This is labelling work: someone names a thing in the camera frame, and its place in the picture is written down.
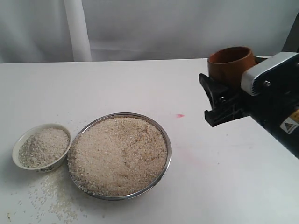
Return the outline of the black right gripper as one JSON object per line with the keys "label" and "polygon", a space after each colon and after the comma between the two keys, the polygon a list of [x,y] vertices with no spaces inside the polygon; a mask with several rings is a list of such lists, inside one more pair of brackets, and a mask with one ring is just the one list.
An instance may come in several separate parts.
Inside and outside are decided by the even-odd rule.
{"label": "black right gripper", "polygon": [[299,136],[299,85],[274,90],[268,87],[263,93],[251,96],[241,87],[233,90],[203,73],[199,74],[199,83],[212,108],[205,111],[210,126],[250,116],[275,138]]}

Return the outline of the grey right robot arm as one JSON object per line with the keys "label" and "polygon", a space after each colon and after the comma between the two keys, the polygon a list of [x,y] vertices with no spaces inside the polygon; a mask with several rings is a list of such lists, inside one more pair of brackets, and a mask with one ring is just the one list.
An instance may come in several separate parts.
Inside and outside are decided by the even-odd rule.
{"label": "grey right robot arm", "polygon": [[299,55],[280,52],[257,62],[243,73],[237,91],[199,74],[212,108],[204,112],[205,120],[215,127],[250,116],[298,157]]}

